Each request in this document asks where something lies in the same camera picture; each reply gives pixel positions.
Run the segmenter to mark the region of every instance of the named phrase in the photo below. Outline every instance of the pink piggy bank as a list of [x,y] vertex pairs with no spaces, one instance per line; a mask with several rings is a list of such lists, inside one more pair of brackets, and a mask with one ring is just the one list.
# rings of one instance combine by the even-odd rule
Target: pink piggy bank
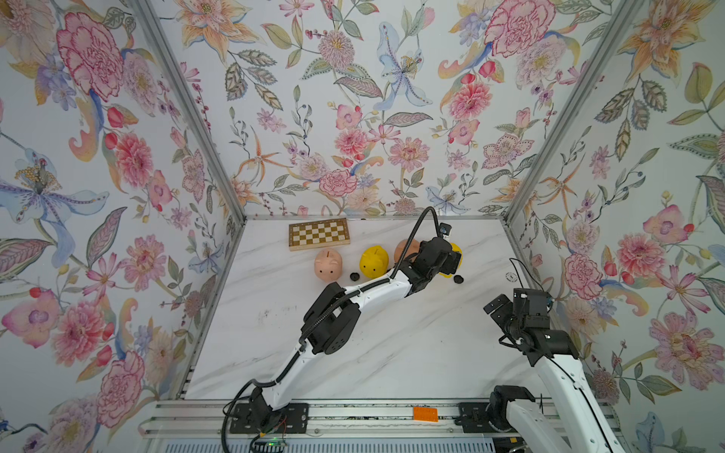
[[324,249],[315,258],[315,275],[332,283],[342,275],[342,257],[333,249]]

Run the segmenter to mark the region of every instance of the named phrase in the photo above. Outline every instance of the white marble surface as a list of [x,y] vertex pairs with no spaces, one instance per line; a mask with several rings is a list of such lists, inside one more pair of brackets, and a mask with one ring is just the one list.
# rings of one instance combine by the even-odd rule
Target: white marble surface
[[[191,379],[187,399],[231,399],[250,378],[267,380],[296,343],[302,317],[326,283],[314,276],[320,249],[290,252],[288,220],[251,221],[244,231],[220,305]],[[437,276],[428,287],[360,317],[349,342],[296,383],[296,398],[473,398],[497,384],[547,395],[525,357],[497,343],[501,331],[483,311],[518,284],[506,280],[513,256],[498,220],[451,220],[463,250],[456,284]],[[408,220],[350,220],[341,286],[360,273],[360,255],[381,245],[390,254],[414,225]],[[432,220],[416,238],[434,235]]]

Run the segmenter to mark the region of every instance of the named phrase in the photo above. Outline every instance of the wooden chessboard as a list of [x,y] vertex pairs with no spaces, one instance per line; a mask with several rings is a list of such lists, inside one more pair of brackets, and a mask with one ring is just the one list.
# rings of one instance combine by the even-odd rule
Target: wooden chessboard
[[350,243],[347,219],[292,223],[289,226],[289,249],[306,250]]

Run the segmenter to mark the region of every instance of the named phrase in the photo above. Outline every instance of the orange block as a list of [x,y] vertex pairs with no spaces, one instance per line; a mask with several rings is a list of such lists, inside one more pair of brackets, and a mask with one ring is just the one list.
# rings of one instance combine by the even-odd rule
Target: orange block
[[413,419],[419,422],[438,423],[438,409],[435,407],[414,407]]

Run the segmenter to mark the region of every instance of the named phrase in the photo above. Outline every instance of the flower stem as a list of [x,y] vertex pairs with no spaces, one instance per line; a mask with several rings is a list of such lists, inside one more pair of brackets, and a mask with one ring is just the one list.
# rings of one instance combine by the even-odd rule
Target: flower stem
[[622,365],[622,371],[626,370],[627,368],[631,367],[632,365],[636,365],[640,363],[642,360],[646,359],[656,359],[657,358],[657,352],[654,349],[651,349],[644,354],[640,354],[634,359],[630,360],[629,362]]
[[[46,229],[41,224],[41,220],[40,219],[35,219],[35,221],[36,221],[36,228],[38,229],[38,231],[41,232],[41,234],[45,237],[45,239],[48,239],[48,241],[50,241],[54,246],[58,247],[58,243],[55,241],[55,239],[53,239],[52,236],[50,236],[48,234],[48,232],[46,231]],[[75,264],[81,266],[83,269],[88,270],[88,265],[83,264],[83,262],[80,261],[78,258],[76,258],[75,255],[72,255],[71,254],[70,255],[70,259],[72,259]]]
[[176,299],[176,298],[178,297],[178,294],[174,294],[174,292],[173,292],[173,291],[171,291],[171,290],[169,289],[169,287],[168,287],[168,286],[166,286],[166,285],[164,284],[164,282],[162,282],[162,281],[161,281],[161,279],[160,279],[160,278],[157,278],[157,279],[156,279],[156,280],[154,280],[154,281],[156,282],[156,284],[157,284],[158,286],[161,286],[161,289],[163,289],[164,291],[166,291],[167,293],[169,293],[169,294],[170,294],[171,296],[173,296],[173,298],[174,298],[174,299]]

